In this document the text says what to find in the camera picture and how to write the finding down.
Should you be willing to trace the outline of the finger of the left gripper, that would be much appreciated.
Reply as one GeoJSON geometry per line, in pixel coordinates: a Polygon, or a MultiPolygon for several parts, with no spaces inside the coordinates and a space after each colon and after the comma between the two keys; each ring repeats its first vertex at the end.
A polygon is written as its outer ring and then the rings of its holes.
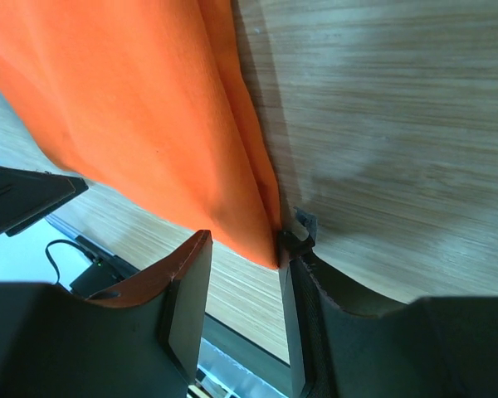
{"type": "Polygon", "coordinates": [[[0,235],[19,234],[87,190],[80,177],[0,166],[0,235]]]}

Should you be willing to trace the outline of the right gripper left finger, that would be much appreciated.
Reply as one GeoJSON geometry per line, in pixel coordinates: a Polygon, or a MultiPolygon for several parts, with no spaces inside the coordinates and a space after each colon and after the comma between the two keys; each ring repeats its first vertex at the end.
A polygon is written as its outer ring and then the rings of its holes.
{"type": "Polygon", "coordinates": [[[0,283],[0,397],[184,397],[198,354],[212,263],[201,230],[89,298],[0,283]]]}

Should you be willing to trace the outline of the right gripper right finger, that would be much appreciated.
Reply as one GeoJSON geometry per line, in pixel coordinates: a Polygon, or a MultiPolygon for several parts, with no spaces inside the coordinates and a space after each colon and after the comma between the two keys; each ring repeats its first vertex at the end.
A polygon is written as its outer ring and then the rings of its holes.
{"type": "Polygon", "coordinates": [[[498,397],[498,297],[401,303],[314,252],[307,236],[278,236],[282,303],[296,397],[498,397]]]}

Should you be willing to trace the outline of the orange t shirt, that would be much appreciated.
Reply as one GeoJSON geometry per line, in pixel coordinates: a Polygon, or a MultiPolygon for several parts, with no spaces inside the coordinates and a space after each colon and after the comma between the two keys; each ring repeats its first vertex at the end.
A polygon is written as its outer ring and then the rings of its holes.
{"type": "Polygon", "coordinates": [[[58,167],[277,267],[229,1],[0,1],[0,91],[58,167]]]}

